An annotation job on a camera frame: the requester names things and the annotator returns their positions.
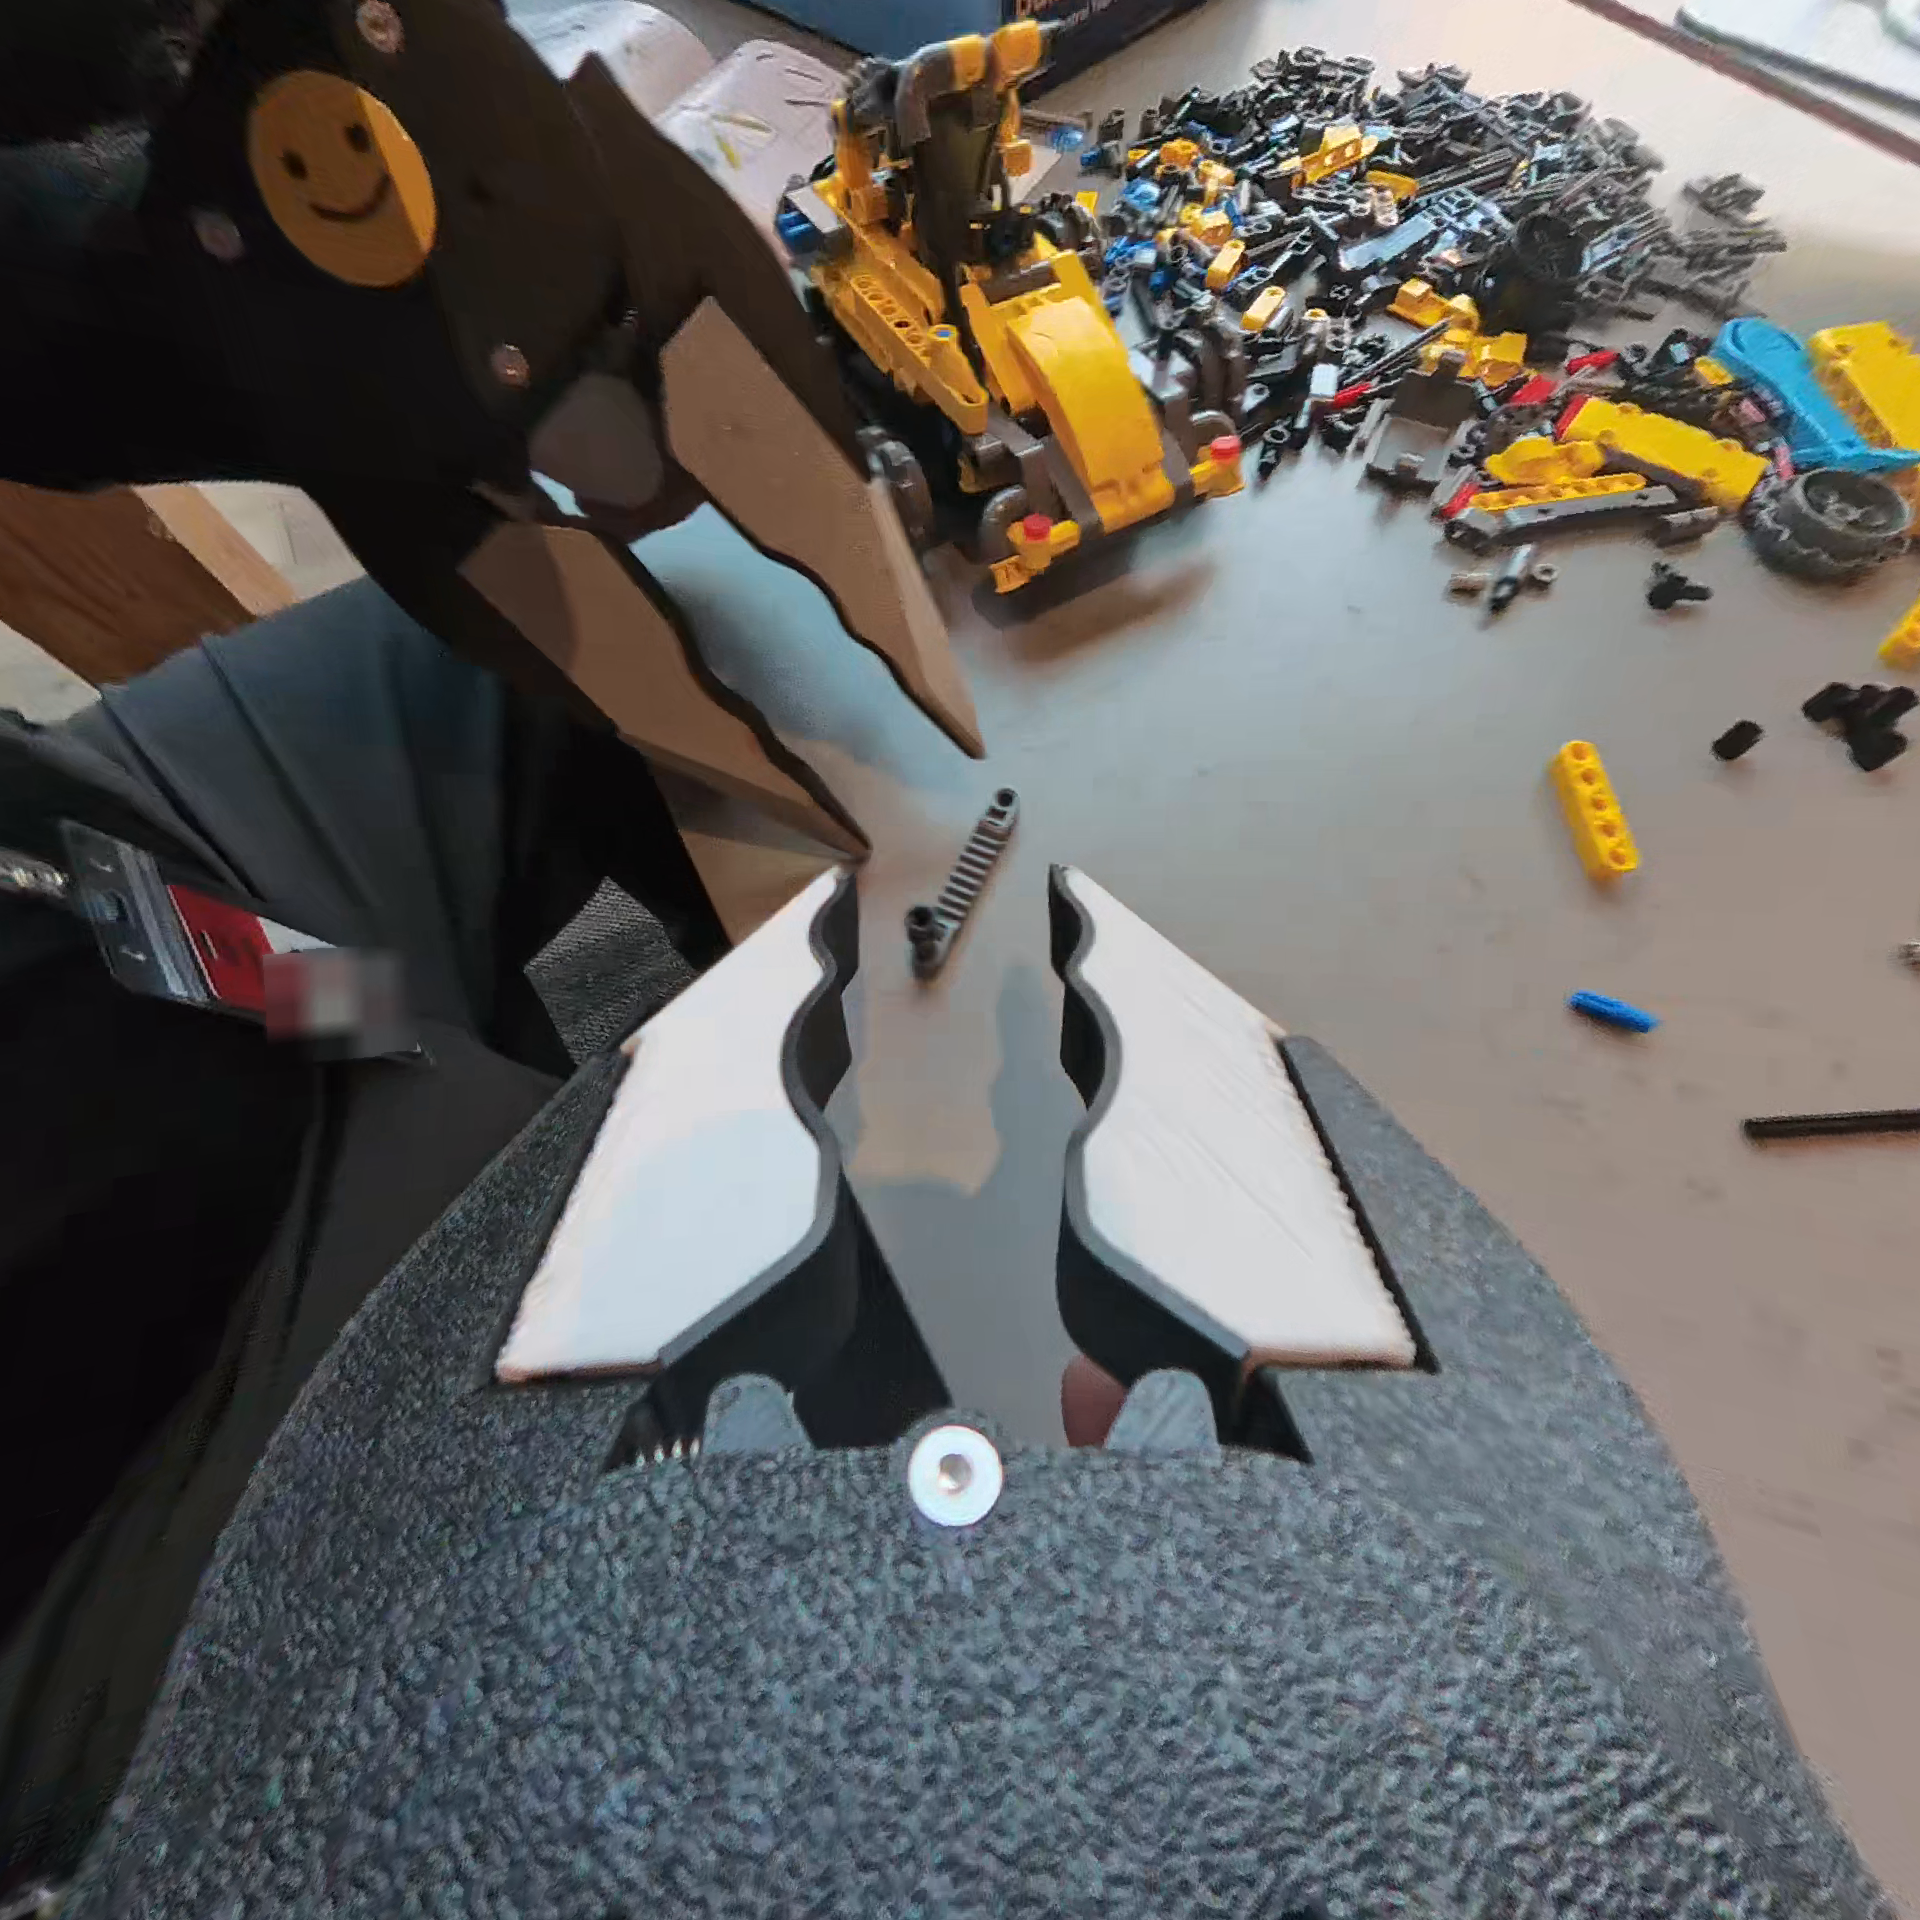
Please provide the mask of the grey wheel hub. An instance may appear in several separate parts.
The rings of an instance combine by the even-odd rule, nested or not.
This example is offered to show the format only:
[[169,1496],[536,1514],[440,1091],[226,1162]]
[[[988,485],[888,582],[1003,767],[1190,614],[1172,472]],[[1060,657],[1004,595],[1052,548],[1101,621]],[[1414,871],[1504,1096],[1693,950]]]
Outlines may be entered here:
[[1816,469],[1757,487],[1740,529],[1769,571],[1855,587],[1909,551],[1915,509],[1887,476]]

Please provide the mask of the yellow toy vehicle model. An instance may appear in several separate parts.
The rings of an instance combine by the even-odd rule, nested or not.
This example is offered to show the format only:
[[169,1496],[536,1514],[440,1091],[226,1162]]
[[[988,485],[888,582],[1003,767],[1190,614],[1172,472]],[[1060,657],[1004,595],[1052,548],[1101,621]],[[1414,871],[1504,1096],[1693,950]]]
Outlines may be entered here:
[[1032,205],[1023,86],[1035,19],[866,57],[829,105],[829,157],[777,237],[914,544],[972,516],[999,596],[1140,529],[1236,496],[1245,446],[1181,383],[1146,379],[1097,284],[1097,217]]

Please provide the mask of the blue brick separator tool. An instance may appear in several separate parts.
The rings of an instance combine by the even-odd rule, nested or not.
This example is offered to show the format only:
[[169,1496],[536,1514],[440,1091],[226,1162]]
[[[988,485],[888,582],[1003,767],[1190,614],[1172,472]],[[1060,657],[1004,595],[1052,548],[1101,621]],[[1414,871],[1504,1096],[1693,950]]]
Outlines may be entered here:
[[1711,356],[1738,384],[1767,396],[1785,422],[1798,472],[1907,475],[1916,469],[1919,450],[1887,450],[1860,439],[1819,386],[1808,342],[1787,329],[1759,317],[1727,321]]

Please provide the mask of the large yellow panel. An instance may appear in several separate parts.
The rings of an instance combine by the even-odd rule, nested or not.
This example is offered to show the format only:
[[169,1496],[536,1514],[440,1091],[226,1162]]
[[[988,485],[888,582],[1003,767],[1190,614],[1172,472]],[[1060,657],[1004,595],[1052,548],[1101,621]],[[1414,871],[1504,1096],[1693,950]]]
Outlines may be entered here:
[[1806,355],[1819,386],[1871,446],[1919,453],[1919,351],[1887,322],[1813,332]]

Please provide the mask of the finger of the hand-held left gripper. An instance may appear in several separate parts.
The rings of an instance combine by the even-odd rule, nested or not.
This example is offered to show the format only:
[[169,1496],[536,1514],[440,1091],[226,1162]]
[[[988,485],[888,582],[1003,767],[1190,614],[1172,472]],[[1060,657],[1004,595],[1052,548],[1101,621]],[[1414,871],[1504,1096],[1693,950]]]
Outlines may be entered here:
[[628,548],[559,524],[500,522],[460,577],[648,762],[823,849],[869,857],[849,807],[709,666]]
[[707,296],[661,353],[667,448],[733,526],[805,575],[842,631],[966,757],[984,759],[972,686],[892,487]]

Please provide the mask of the badge holder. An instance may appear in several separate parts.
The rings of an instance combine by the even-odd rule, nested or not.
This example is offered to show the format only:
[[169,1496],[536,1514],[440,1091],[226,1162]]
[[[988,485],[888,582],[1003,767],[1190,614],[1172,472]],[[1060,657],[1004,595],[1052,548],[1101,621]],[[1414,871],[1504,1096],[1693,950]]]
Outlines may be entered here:
[[276,946],[260,914],[166,879],[154,855],[81,822],[60,822],[60,849],[70,910],[121,988],[266,1022]]

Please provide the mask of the dark grey rack piece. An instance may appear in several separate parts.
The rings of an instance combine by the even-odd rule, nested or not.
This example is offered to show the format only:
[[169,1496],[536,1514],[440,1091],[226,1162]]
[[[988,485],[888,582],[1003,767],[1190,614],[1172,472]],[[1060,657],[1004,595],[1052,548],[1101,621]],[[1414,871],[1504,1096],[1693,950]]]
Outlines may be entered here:
[[1020,822],[1020,795],[996,788],[964,841],[934,900],[916,903],[905,914],[908,969],[916,982],[933,982],[975,917]]

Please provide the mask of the blue kit box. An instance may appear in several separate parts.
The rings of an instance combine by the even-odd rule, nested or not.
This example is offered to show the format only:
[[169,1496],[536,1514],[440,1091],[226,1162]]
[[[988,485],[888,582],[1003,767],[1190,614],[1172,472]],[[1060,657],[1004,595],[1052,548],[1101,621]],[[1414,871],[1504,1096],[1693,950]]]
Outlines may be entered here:
[[751,3],[752,10],[824,39],[865,59],[906,71],[923,68],[938,80],[963,85],[991,78],[994,54],[933,54],[948,43],[988,44],[1000,32],[1014,37],[1023,57],[1038,52],[1023,76],[1058,85],[1101,64],[1194,3]]

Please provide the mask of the pile of mixed building pieces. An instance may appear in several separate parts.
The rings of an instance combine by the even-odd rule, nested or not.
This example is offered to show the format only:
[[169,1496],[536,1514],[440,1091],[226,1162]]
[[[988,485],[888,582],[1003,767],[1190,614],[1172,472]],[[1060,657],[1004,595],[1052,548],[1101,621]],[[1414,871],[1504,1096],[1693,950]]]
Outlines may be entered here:
[[[1134,141],[1140,115],[1084,116],[1055,145],[1084,164],[1101,124],[1123,113]],[[1178,383],[1194,414],[1221,413],[1253,445],[1268,478],[1309,442],[1361,450],[1368,478],[1428,500],[1446,537],[1492,548],[1554,524],[1597,519],[1645,524],[1686,544],[1740,513],[1765,482],[1797,469],[1785,422],[1765,394],[1713,358],[1723,324],[1765,317],[1744,298],[1733,319],[1668,303],[1656,319],[1576,321],[1560,332],[1497,332],[1470,300],[1440,300],[1406,282],[1387,306],[1336,313],[1309,282],[1261,292],[1249,313],[1216,298],[1210,270],[1198,300],[1151,311],[1146,291],[1116,296],[1094,270],[1145,374]],[[1916,332],[1887,321],[1916,348]]]

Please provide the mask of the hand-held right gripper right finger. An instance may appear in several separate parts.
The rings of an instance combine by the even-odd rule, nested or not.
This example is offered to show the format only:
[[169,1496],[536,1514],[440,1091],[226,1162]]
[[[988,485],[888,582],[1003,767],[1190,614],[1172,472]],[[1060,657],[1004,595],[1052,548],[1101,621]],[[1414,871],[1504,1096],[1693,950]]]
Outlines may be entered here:
[[1082,868],[1048,874],[1064,1162],[1056,1293],[1110,1374],[1405,1372],[1390,1263],[1287,1032]]

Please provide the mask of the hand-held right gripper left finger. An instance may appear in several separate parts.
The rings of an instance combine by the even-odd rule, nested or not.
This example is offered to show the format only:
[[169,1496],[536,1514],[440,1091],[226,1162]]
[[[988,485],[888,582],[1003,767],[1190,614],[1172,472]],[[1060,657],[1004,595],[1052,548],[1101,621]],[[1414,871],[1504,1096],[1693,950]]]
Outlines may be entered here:
[[621,1044],[494,1380],[664,1374],[823,1253],[856,967],[855,877],[830,868]]

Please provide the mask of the yellow short holed beam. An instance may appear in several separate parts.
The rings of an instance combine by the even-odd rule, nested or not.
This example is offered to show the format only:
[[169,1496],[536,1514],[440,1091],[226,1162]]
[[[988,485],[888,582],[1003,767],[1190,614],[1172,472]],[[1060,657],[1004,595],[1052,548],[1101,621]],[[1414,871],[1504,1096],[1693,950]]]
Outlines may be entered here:
[[1549,762],[1549,780],[1587,877],[1613,886],[1636,873],[1638,842],[1597,744],[1587,738],[1565,743]]

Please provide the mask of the pile of grey track links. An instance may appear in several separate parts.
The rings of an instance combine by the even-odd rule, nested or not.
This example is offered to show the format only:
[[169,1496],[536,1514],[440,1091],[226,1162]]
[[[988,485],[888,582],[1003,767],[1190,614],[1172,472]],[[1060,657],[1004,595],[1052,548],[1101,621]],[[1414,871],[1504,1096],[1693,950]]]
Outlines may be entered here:
[[[1153,315],[1198,300],[1216,273],[1214,298],[1243,315],[1305,281],[1346,317],[1419,282],[1497,332],[1655,321],[1668,304],[1733,321],[1788,251],[1761,182],[1723,172],[1671,198],[1665,158],[1631,122],[1566,90],[1481,94],[1455,64],[1382,86],[1371,61],[1287,48],[1233,90],[1164,96],[1127,132],[1110,113],[1082,162],[1115,181],[1093,211],[1108,295],[1140,286]],[[1588,238],[1573,304],[1501,295],[1502,253],[1543,211]]]

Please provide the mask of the black connector cluster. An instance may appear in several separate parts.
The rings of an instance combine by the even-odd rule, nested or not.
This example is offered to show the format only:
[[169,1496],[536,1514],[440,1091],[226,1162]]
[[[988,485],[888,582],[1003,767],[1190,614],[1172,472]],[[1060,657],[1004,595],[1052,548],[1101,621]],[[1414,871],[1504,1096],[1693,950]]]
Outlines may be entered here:
[[1879,774],[1909,753],[1905,722],[1916,708],[1919,692],[1909,684],[1830,683],[1802,702],[1800,714],[1840,738],[1856,771]]

